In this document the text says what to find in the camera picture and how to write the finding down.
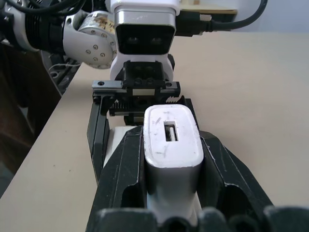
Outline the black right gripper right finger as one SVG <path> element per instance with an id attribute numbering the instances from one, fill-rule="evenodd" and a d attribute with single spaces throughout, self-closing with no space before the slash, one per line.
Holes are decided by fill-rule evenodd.
<path id="1" fill-rule="evenodd" d="M 203 208 L 223 214 L 262 214 L 272 201 L 249 168 L 213 134 L 200 132 L 204 151 L 197 194 Z"/>

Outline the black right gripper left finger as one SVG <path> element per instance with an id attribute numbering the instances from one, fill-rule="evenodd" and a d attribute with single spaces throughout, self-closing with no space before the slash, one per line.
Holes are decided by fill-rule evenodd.
<path id="1" fill-rule="evenodd" d="M 128 130 L 104 166 L 90 211 L 87 232 L 92 232 L 102 209 L 145 208 L 145 165 L 142 126 Z"/>

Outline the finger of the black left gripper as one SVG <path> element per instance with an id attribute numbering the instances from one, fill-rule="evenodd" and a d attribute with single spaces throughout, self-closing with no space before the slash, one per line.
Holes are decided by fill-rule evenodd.
<path id="1" fill-rule="evenodd" d="M 197 125 L 197 128 L 199 130 L 198 120 L 194 111 L 194 106 L 192 104 L 192 100 L 190 98 L 186 98 L 184 95 L 182 95 L 178 100 L 168 100 L 166 101 L 166 104 L 181 104 L 186 107 L 188 107 L 194 117 L 195 123 Z"/>
<path id="2" fill-rule="evenodd" d="M 107 143 L 104 140 L 109 135 L 107 112 L 114 103 L 114 97 L 103 94 L 93 96 L 93 103 L 87 128 L 87 138 L 95 171 L 101 171 L 106 153 Z"/>

